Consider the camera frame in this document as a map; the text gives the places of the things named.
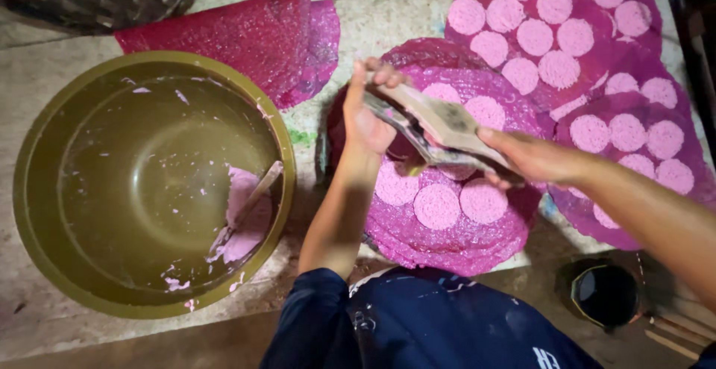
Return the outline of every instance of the hand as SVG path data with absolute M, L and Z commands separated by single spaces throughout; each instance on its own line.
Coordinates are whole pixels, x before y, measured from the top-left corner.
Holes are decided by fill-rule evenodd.
M 395 139 L 396 131 L 363 105 L 367 71 L 376 71 L 374 84 L 385 84 L 389 88 L 407 82 L 407 78 L 375 57 L 370 57 L 365 62 L 355 61 L 353 64 L 353 77 L 343 104 L 346 149 L 349 145 L 358 146 L 371 153 L 383 155 Z
M 590 159 L 596 158 L 593 154 L 540 140 L 523 132 L 501 132 L 480 127 L 478 137 L 489 147 L 503 153 L 511 168 L 528 181 L 572 185 L 583 175 Z M 488 173 L 486 177 L 498 188 L 510 188 L 508 182 L 494 173 Z

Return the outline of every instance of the white print on shirt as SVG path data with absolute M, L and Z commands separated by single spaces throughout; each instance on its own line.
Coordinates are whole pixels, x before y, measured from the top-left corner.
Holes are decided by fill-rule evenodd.
M 537 347 L 532 347 L 532 350 L 537 354 L 537 363 L 541 369 L 559 369 L 557 358 L 554 355 Z

